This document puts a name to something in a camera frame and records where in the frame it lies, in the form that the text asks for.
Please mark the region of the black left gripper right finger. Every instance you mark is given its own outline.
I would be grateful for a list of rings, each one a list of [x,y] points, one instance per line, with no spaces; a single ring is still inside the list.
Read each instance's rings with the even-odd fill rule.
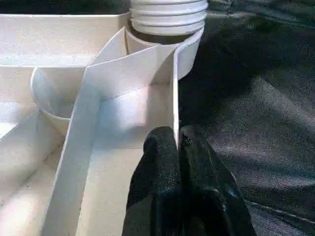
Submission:
[[[254,236],[234,175],[195,126],[181,129],[180,169],[186,236]]]

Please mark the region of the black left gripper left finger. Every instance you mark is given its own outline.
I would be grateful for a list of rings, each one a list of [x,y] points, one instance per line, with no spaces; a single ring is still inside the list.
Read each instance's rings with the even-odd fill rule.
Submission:
[[[131,177],[124,236],[179,236],[182,233],[182,183],[173,130],[153,129]]]

